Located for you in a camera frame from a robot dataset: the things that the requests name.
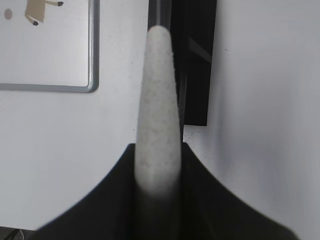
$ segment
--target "whiteboard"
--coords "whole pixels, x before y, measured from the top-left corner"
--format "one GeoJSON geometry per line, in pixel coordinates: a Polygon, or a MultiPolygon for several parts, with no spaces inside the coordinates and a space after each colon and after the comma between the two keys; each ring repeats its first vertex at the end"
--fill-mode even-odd
{"type": "Polygon", "coordinates": [[[87,87],[91,2],[1,0],[0,89],[87,87]]]}

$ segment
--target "grey wall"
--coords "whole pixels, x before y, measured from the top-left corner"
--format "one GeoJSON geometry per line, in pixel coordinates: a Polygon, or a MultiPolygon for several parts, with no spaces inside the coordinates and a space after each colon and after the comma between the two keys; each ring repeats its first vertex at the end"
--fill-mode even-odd
{"type": "Polygon", "coordinates": [[[319,9],[219,0],[208,126],[184,129],[225,186],[306,240],[320,236],[319,9]]]}

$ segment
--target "black panel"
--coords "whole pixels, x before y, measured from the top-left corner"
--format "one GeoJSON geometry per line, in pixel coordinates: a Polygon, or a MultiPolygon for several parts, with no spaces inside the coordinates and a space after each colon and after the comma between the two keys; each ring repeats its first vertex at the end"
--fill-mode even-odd
{"type": "Polygon", "coordinates": [[[183,125],[207,125],[216,0],[174,0],[171,36],[183,125]]]}

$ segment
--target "white surface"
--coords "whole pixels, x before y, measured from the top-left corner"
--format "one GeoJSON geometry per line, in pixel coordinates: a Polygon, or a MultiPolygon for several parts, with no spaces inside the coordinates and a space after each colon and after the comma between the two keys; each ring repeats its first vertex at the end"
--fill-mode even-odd
{"type": "Polygon", "coordinates": [[[32,230],[58,216],[136,139],[148,0],[100,8],[96,92],[0,92],[0,226],[32,230]]]}
{"type": "Polygon", "coordinates": [[[225,186],[302,240],[320,236],[319,9],[219,0],[208,127],[184,133],[225,186]]]}
{"type": "Polygon", "coordinates": [[[136,239],[178,239],[180,126],[171,35],[148,31],[135,145],[136,239]]]}
{"type": "Polygon", "coordinates": [[[88,85],[88,1],[46,4],[38,26],[26,19],[26,4],[0,2],[0,83],[88,85]],[[12,10],[10,20],[5,9],[12,10]]]}

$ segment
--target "black fabric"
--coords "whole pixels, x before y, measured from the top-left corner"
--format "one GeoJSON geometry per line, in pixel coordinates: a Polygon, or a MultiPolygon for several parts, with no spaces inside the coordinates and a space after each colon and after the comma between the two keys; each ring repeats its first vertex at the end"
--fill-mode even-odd
{"type": "MultiPolygon", "coordinates": [[[[133,239],[134,156],[135,145],[130,144],[92,192],[28,239],[133,239]]],[[[297,237],[230,193],[184,143],[180,239],[297,240],[297,237]]]]}
{"type": "Polygon", "coordinates": [[[184,240],[297,240],[287,228],[242,202],[217,181],[190,147],[182,145],[184,240]]]}
{"type": "Polygon", "coordinates": [[[83,200],[28,240],[127,240],[132,236],[135,145],[83,200]]]}

